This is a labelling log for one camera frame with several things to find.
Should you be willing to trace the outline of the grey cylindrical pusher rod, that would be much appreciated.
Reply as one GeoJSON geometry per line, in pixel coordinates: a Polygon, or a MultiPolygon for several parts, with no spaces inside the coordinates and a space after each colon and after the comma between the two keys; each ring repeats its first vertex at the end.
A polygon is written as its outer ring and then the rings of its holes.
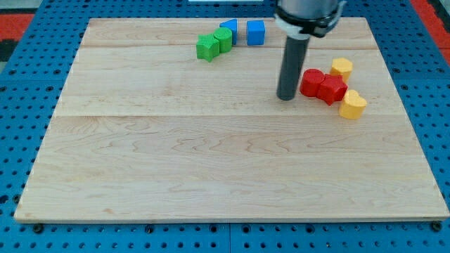
{"type": "Polygon", "coordinates": [[[295,97],[308,44],[309,37],[306,39],[286,38],[276,89],[276,95],[281,100],[292,100],[295,97]]]}

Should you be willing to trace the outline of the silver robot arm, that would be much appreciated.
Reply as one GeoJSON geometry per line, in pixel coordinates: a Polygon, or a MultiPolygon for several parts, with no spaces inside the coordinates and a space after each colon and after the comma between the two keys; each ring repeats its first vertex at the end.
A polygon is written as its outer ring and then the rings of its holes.
{"type": "Polygon", "coordinates": [[[346,3],[339,0],[276,2],[275,22],[286,33],[276,89],[278,98],[292,100],[295,97],[310,38],[323,38],[333,30],[342,16],[346,3]]]}

